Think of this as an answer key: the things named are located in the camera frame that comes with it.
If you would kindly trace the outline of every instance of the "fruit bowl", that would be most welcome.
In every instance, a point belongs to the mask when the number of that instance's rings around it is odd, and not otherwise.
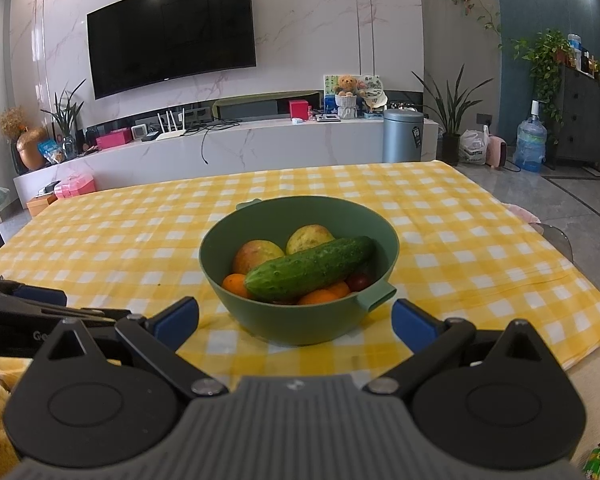
[[[293,232],[308,224],[323,225],[336,238],[370,237],[375,251],[365,271],[372,285],[339,300],[302,306],[248,300],[222,288],[243,244],[261,239],[284,248]],[[200,266],[224,306],[249,332],[280,344],[307,345],[347,333],[395,294],[388,279],[399,249],[394,228],[369,208],[327,196],[287,196],[239,204],[202,240]]]

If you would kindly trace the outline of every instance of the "dark gray cabinet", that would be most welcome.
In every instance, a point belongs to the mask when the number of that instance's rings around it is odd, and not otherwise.
[[[561,67],[562,85],[555,105],[564,126],[556,128],[557,158],[600,162],[600,85],[590,76]]]

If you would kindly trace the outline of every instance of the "green cucumber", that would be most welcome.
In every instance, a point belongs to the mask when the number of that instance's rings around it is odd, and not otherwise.
[[[332,240],[257,266],[247,274],[244,286],[260,300],[294,300],[344,280],[371,257],[374,248],[367,236]]]

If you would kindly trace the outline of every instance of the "pink box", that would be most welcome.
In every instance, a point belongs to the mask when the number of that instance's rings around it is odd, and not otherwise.
[[[303,121],[309,120],[309,103],[304,99],[289,101],[289,113],[291,118],[298,117]]]
[[[58,198],[86,195],[96,191],[96,183],[91,175],[72,175],[58,182],[54,187],[54,195]]]
[[[119,130],[113,130],[110,134],[96,139],[96,144],[101,150],[107,148],[113,148],[115,146],[122,146],[133,140],[134,136],[131,134],[131,128],[120,128]]]

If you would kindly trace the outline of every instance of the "blue water jug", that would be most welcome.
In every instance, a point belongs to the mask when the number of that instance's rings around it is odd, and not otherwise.
[[[533,101],[531,117],[518,126],[518,141],[513,154],[513,163],[522,170],[539,173],[546,155],[547,131],[538,117],[540,103]]]

